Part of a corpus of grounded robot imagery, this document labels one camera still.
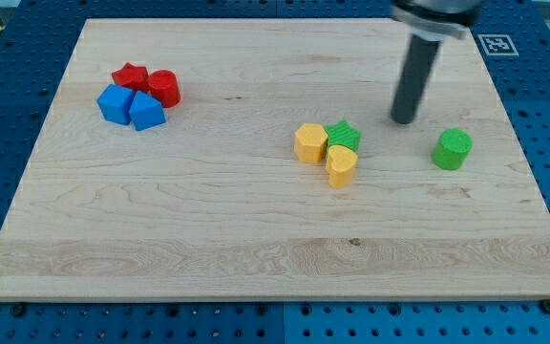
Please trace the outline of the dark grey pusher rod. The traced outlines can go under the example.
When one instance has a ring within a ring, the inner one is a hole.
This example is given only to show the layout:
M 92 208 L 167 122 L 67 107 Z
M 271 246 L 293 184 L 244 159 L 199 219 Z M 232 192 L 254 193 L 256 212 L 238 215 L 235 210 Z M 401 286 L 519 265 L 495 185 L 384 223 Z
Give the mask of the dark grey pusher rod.
M 426 40 L 413 33 L 391 105 L 391 119 L 398 124 L 415 120 L 434 60 L 439 41 Z

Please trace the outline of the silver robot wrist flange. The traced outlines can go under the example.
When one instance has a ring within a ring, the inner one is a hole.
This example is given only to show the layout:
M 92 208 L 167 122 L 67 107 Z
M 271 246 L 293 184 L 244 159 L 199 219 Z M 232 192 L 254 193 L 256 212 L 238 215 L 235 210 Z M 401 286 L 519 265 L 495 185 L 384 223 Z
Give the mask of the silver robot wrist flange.
M 462 40 L 479 18 L 482 4 L 482 0 L 391 0 L 391 17 L 427 41 Z

